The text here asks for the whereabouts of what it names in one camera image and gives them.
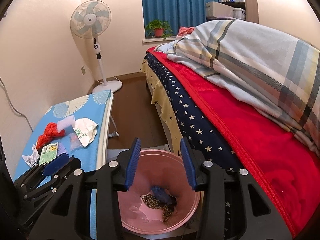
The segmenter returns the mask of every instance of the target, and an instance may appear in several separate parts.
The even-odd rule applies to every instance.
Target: ironing board
[[[52,142],[59,142],[64,145],[69,156],[74,155],[81,161],[81,168],[85,171],[100,169],[107,161],[107,144],[108,137],[118,136],[114,132],[109,134],[110,121],[114,123],[111,117],[111,109],[114,95],[110,90],[98,92],[95,94],[76,98],[71,101],[51,106],[42,117],[34,132],[29,138],[22,155],[30,155],[32,153],[32,145],[41,135],[49,122],[58,122],[63,118],[74,115],[75,119],[87,117],[98,124],[97,135],[90,145],[86,148],[78,148],[70,151],[70,139],[68,134],[73,133],[72,127],[65,129],[66,135]],[[15,171],[14,180],[26,172],[30,167],[20,158],[17,169]],[[51,177],[47,177],[42,184],[48,182]],[[91,198],[91,232],[92,238],[95,238],[95,191],[92,191]]]

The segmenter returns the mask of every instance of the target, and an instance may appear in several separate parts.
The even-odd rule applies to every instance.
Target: red flower pot
[[[160,38],[163,35],[164,29],[155,29],[155,37]]]

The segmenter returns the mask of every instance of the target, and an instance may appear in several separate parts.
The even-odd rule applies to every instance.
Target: baseboard
[[[129,73],[129,74],[124,74],[124,75],[120,75],[120,76],[116,76],[117,79],[119,79],[120,81],[124,81],[130,78],[137,78],[137,77],[145,77],[146,74],[142,73],[142,72],[134,72],[134,73]],[[107,81],[111,81],[111,80],[116,80],[114,77],[110,77],[107,78]],[[92,84],[92,86],[90,87],[89,91],[88,91],[88,95],[92,94],[92,90],[98,86],[99,84],[101,84],[101,82],[103,82],[102,79],[100,80],[95,80],[94,83]]]

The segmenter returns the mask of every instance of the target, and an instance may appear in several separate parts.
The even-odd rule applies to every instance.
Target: navy star-patterned sheet
[[[229,144],[190,98],[178,79],[151,53],[145,59],[167,92],[182,136],[193,149],[203,153],[207,160],[229,171],[237,171],[242,164]],[[231,237],[231,199],[226,192],[225,239]]]

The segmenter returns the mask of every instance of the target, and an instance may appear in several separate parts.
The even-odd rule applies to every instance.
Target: pink bowl
[[[148,208],[141,195],[150,193],[158,185],[177,199],[177,205],[166,224],[161,209]],[[196,211],[200,192],[188,184],[182,158],[162,150],[143,150],[132,186],[118,192],[122,225],[130,231],[157,235],[170,232],[186,223]]]

